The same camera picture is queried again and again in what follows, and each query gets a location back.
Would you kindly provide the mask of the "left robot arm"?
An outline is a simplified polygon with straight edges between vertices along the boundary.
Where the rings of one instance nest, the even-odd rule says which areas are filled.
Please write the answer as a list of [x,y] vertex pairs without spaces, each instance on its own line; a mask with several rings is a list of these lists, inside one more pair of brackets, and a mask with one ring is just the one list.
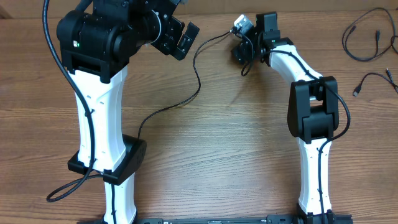
[[174,18],[176,0],[81,1],[57,26],[62,66],[75,88],[80,148],[69,170],[101,178],[101,223],[135,223],[134,176],[146,142],[123,134],[122,96],[130,58],[146,44],[177,60],[198,34]]

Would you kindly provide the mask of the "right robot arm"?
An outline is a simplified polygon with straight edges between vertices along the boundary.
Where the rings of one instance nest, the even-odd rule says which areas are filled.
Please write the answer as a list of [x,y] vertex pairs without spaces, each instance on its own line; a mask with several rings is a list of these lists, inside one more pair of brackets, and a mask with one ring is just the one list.
[[248,74],[256,60],[266,63],[290,86],[287,125],[300,151],[299,215],[294,223],[335,223],[328,198],[328,153],[338,127],[337,82],[314,71],[289,38],[282,38],[274,12],[251,22],[241,14],[231,32],[241,42],[231,51]]

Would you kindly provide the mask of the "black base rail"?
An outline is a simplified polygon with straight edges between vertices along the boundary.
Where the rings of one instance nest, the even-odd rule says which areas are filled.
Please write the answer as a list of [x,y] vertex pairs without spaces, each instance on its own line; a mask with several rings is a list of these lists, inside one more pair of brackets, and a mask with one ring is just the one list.
[[[106,223],[103,219],[87,222],[77,222],[79,224],[100,224]],[[138,224],[293,224],[293,223],[321,223],[320,218],[314,217],[309,221],[298,215],[268,215],[262,218],[226,218],[226,219],[175,219],[163,220],[161,218],[135,219],[133,223]],[[353,224],[351,215],[334,215],[333,218],[325,218],[325,223]]]

